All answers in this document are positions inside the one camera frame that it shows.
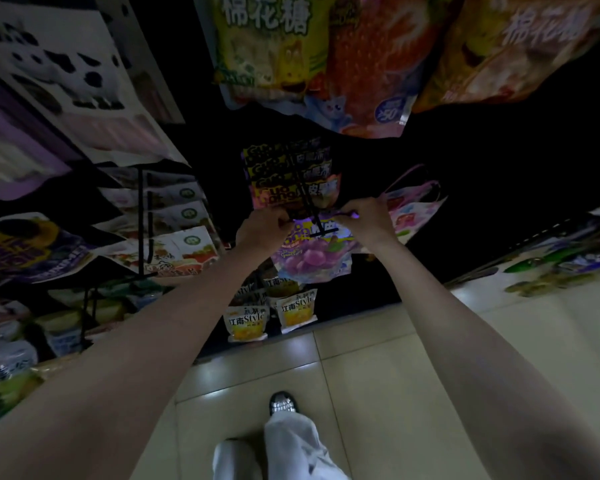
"foot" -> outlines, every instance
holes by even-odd
[[[271,396],[269,400],[269,414],[278,411],[291,411],[297,413],[298,406],[294,397],[286,391],[280,391]]]

